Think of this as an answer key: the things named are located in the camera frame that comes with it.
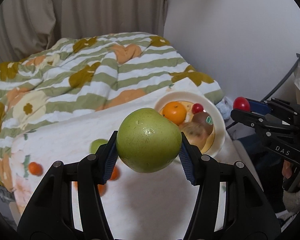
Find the person's right hand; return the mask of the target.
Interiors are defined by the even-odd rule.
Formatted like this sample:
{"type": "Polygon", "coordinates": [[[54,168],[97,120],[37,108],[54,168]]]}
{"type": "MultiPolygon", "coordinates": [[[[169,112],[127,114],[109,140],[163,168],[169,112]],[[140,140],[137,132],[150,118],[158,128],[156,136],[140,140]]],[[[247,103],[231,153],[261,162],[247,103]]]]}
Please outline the person's right hand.
{"type": "Polygon", "coordinates": [[[293,164],[285,160],[282,168],[282,175],[285,179],[289,179],[292,176],[292,168],[293,164]]]}

